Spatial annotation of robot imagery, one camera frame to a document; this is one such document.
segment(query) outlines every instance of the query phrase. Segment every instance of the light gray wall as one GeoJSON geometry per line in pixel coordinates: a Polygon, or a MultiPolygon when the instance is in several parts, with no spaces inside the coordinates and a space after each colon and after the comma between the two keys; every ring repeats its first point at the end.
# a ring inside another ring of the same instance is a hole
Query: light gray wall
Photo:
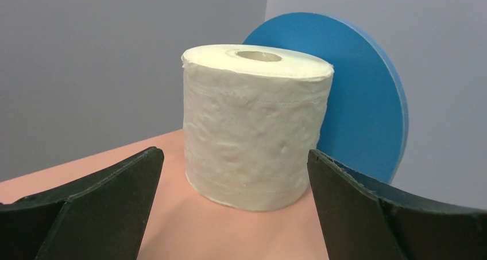
{"type": "Polygon", "coordinates": [[[268,0],[266,18],[294,11],[355,23],[394,62],[410,124],[392,184],[487,208],[487,1],[268,0]]]}
{"type": "Polygon", "coordinates": [[[181,128],[180,55],[266,0],[0,0],[0,181],[181,128]]]}

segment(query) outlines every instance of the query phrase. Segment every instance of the blue disc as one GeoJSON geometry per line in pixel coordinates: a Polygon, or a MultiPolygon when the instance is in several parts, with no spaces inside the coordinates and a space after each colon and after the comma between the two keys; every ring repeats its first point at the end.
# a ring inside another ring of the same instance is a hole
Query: blue disc
{"type": "Polygon", "coordinates": [[[264,22],[244,44],[308,53],[335,74],[317,148],[337,161],[390,183],[408,135],[406,97],[385,52],[349,22],[289,13],[264,22]]]}

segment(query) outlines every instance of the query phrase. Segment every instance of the roll hole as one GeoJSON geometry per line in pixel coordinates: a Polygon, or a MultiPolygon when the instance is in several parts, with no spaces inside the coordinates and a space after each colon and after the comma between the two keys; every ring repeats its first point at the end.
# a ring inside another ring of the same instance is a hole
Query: roll hole
{"type": "Polygon", "coordinates": [[[242,52],[237,52],[237,55],[243,58],[263,61],[263,62],[277,62],[283,59],[279,55],[275,55],[274,53],[269,53],[269,52],[242,51],[242,52]]]}

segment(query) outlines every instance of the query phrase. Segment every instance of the paper towel roll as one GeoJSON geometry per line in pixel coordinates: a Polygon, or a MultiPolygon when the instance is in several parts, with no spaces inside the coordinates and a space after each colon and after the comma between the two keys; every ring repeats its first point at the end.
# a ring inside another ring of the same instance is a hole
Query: paper towel roll
{"type": "Polygon", "coordinates": [[[271,211],[302,196],[333,78],[305,53],[206,45],[181,57],[186,176],[204,197],[271,211]]]}

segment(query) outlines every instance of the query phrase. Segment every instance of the wall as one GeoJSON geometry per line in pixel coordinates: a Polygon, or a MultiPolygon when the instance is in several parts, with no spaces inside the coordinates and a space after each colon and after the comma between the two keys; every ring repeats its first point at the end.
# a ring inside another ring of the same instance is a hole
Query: wall
{"type": "Polygon", "coordinates": [[[241,43],[266,0],[0,0],[0,181],[182,123],[180,55],[241,43]]]}
{"type": "Polygon", "coordinates": [[[394,62],[409,139],[393,185],[487,208],[485,0],[268,0],[266,18],[332,14],[363,28],[394,62]]]}

